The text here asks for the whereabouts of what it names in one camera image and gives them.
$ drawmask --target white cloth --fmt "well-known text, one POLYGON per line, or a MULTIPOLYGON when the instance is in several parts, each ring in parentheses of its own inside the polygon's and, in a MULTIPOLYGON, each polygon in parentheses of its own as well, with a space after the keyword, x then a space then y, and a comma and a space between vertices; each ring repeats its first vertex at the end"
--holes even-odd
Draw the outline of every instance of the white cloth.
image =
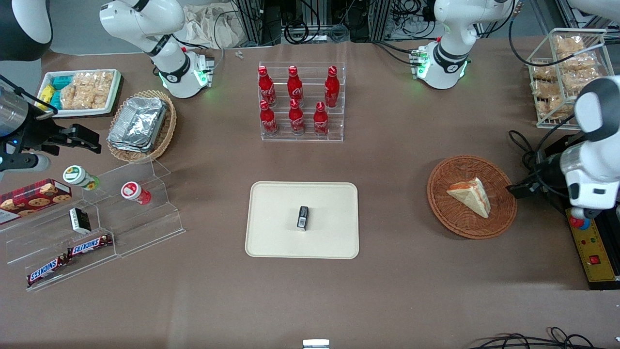
POLYGON ((215 2, 209 5, 185 5, 185 22, 187 34, 185 41, 188 43, 207 44, 209 47, 230 48, 235 47, 247 40, 243 31, 238 12, 222 14, 227 11, 235 11, 236 8, 230 2, 215 2))

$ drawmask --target coca-cola bottle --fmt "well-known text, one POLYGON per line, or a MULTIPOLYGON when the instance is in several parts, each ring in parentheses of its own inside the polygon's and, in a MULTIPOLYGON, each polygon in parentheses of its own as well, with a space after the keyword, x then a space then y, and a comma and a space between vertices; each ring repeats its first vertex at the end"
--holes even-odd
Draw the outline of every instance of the coca-cola bottle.
POLYGON ((338 102, 340 92, 340 81, 338 81, 338 69, 335 65, 327 69, 327 80, 325 80, 325 104, 328 108, 333 108, 338 102))
POLYGON ((304 113, 299 108, 299 101, 297 99, 291 99, 291 109, 288 111, 288 118, 291 119, 293 134, 296 136, 304 134, 306 131, 304 113))
POLYGON ((297 99, 300 106, 303 105, 304 91, 301 79, 297 75, 297 67, 294 65, 288 67, 288 82, 286 85, 288 86, 288 96, 291 99, 297 99))
POLYGON ((325 103, 316 103, 316 112, 314 112, 314 133, 319 137, 327 136, 327 112, 325 111, 325 103))
POLYGON ((260 102, 260 122, 263 124, 265 134, 268 136, 275 136, 280 130, 278 124, 275 122, 275 115, 273 110, 269 108, 269 103, 266 100, 260 102))
POLYGON ((267 74, 267 67, 261 65, 259 67, 259 88, 260 95, 264 100, 269 103, 270 106, 275 104, 275 87, 273 85, 273 80, 267 74))

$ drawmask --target wicker basket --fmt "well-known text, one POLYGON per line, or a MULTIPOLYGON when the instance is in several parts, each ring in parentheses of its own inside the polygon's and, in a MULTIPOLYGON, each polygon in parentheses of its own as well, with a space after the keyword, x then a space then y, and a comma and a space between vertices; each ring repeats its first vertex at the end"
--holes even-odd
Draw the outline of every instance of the wicker basket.
MULTIPOLYGON (((152 159, 157 159, 164 153, 164 151, 170 144, 170 141, 172 140, 172 134, 174 133, 174 128, 177 125, 177 111, 174 109, 174 105, 172 104, 170 97, 166 96, 166 94, 160 91, 149 90, 138 92, 132 97, 157 97, 165 101, 168 105, 168 109, 166 110, 166 114, 164 116, 164 123, 159 129, 157 139, 155 139, 155 148, 150 153, 128 152, 127 150, 120 150, 114 148, 109 142, 108 148, 110 149, 112 155, 114 155, 115 158, 127 162, 141 160, 143 158, 146 158, 147 156, 150 156, 152 159)), ((114 124, 118 120, 118 116, 120 115, 121 110, 123 110, 123 107, 125 107, 125 104, 127 104, 127 101, 129 101, 129 98, 125 102, 123 102, 123 104, 117 109, 116 114, 114 114, 114 119, 112 119, 110 130, 112 130, 112 127, 114 127, 114 124)))
POLYGON ((453 232, 473 239, 492 238, 508 229, 516 217, 516 199, 506 186, 506 174, 478 156, 461 155, 443 160, 428 179, 427 196, 433 213, 453 232), (489 218, 483 218, 450 196, 446 191, 454 183, 478 177, 489 197, 489 218))

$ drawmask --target brown tabletop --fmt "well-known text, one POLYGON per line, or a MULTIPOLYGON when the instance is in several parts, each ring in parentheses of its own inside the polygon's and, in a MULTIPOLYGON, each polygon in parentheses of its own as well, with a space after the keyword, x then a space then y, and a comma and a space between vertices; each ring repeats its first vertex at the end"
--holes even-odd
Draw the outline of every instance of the brown tabletop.
MULTIPOLYGON (((532 50, 540 38, 517 40, 532 50)), ((415 47, 420 42, 402 44, 415 47)), ((179 123, 160 158, 187 232, 78 277, 26 292, 0 263, 0 347, 466 348, 502 332, 546 337, 547 326, 612 347, 620 296, 587 291, 565 218, 520 201, 503 235, 474 241, 432 214, 426 183, 442 159, 482 156, 517 181, 526 170, 507 131, 537 142, 526 71, 505 39, 480 40, 465 77, 437 91, 370 44, 278 45, 227 52, 213 88, 173 99, 179 123), (263 61, 347 64, 342 144, 263 143, 256 67, 263 61), (352 260, 252 258, 244 251, 256 181, 346 181, 359 190, 360 253, 352 260)), ((44 71, 116 68, 120 98, 162 89, 144 54, 51 54, 44 71)), ((75 120, 63 120, 68 125, 75 120)), ((78 122, 101 133, 110 118, 78 122)), ((97 174, 123 163, 63 148, 46 173, 8 174, 3 192, 59 178, 73 163, 97 174)), ((0 249, 0 260, 5 259, 0 249)))

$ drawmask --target white jar lid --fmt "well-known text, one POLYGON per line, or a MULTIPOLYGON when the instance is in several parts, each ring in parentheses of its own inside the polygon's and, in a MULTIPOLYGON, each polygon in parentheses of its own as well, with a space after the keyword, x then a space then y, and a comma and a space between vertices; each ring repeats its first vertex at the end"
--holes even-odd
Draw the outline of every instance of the white jar lid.
POLYGON ((86 171, 78 165, 71 165, 63 172, 63 179, 69 184, 79 184, 85 177, 86 171))
POLYGON ((142 187, 136 182, 127 182, 120 190, 120 194, 127 200, 135 200, 141 193, 142 187))

